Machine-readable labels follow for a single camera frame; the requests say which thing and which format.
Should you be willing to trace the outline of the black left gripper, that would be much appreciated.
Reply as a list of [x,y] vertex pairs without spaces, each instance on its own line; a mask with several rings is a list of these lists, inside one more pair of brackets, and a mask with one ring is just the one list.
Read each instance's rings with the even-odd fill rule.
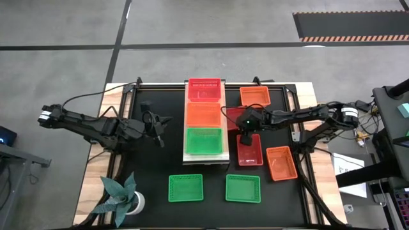
[[163,148],[165,144],[161,135],[164,133],[168,122],[172,120],[172,117],[163,117],[153,113],[151,110],[152,103],[149,101],[142,102],[140,107],[142,112],[141,120],[128,119],[128,128],[141,136],[151,137],[157,146]]

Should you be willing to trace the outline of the red plastic basket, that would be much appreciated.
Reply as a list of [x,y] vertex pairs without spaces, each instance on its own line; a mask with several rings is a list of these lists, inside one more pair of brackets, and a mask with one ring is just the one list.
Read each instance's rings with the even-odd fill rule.
[[236,120],[242,115],[244,110],[244,107],[232,107],[226,109],[228,131],[238,130]]
[[218,102],[221,98],[221,79],[190,78],[188,99],[192,102]]
[[241,135],[236,136],[239,166],[263,165],[263,152],[259,134],[252,134],[252,144],[250,146],[242,144],[240,138]]

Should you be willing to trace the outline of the orange plastic basket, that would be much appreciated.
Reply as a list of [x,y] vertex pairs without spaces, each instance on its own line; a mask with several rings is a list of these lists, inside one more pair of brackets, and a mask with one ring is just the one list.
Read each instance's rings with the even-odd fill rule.
[[295,163],[289,146],[266,149],[266,158],[273,181],[284,181],[298,178]]
[[220,127],[219,103],[189,102],[187,104],[188,127]]
[[267,106],[271,104],[269,89],[266,86],[241,87],[240,99],[243,106],[252,104]]

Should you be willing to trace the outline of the green plastic basket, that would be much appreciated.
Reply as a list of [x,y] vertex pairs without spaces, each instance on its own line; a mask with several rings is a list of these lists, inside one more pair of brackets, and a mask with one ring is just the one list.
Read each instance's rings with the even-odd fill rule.
[[188,128],[186,153],[191,155],[220,155],[223,152],[221,128]]
[[191,202],[204,199],[202,174],[170,175],[168,181],[168,201]]
[[260,177],[241,174],[227,174],[225,199],[226,201],[231,202],[260,203]]

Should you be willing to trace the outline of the artificial plant in white pot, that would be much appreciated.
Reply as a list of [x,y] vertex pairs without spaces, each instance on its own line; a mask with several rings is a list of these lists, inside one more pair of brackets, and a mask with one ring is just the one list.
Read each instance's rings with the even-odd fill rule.
[[100,179],[109,198],[102,204],[96,205],[91,211],[92,214],[114,212],[115,225],[119,227],[127,215],[137,215],[143,211],[146,200],[144,195],[136,190],[133,173],[123,185],[111,178],[101,177]]

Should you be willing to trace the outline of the white paper sheet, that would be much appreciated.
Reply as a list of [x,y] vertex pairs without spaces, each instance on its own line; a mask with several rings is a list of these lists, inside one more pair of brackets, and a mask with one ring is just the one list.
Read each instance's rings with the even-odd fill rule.
[[[336,176],[365,167],[365,162],[363,160],[338,153],[332,154],[332,164]],[[347,187],[339,187],[339,191],[357,197],[367,197],[367,186],[365,183]]]

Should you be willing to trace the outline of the black power adapter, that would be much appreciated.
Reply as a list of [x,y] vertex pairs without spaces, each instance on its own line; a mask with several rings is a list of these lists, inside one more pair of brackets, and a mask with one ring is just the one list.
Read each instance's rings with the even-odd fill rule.
[[362,100],[357,100],[355,102],[355,107],[358,110],[361,110],[363,112],[369,112],[372,108],[372,103],[367,103],[367,102],[363,102]]

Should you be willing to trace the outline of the black stand leg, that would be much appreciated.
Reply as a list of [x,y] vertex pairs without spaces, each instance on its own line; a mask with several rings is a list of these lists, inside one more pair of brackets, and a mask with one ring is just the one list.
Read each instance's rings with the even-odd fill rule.
[[400,177],[401,171],[396,160],[385,160],[377,164],[348,171],[336,176],[339,188],[357,185],[373,180]]

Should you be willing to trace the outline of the dark grey desk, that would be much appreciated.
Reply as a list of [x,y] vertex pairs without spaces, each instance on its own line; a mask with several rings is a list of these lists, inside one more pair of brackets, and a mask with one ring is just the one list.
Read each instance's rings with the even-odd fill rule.
[[[404,118],[397,107],[409,103],[409,92],[404,93],[399,100],[396,100],[388,96],[385,88],[374,88],[373,96],[390,142],[405,137],[409,131],[409,118]],[[409,148],[395,144],[392,147],[401,175],[406,181],[409,181]]]

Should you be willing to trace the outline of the black hazard-striped floor mat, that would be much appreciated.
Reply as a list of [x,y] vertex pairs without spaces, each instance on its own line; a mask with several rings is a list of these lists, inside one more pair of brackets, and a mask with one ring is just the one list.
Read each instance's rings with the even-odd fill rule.
[[301,42],[409,41],[409,11],[331,11],[293,14]]

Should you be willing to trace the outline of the black pole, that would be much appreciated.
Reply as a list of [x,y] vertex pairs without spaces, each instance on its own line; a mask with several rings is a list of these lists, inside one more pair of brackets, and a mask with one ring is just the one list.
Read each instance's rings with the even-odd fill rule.
[[409,79],[397,84],[396,86],[389,88],[387,90],[387,94],[391,98],[399,98],[407,91],[409,91]]

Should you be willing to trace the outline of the dark device with blue light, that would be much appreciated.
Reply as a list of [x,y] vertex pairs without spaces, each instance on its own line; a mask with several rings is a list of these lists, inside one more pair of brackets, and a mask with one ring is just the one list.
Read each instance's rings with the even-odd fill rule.
[[0,144],[7,146],[13,146],[17,134],[14,131],[11,131],[3,126],[0,126]]

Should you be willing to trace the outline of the backlit keyboard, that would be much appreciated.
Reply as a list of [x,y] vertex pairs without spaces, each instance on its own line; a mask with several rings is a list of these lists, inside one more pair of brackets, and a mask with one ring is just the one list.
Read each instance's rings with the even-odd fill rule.
[[392,201],[396,206],[397,214],[399,215],[403,227],[409,229],[409,190],[394,190]]

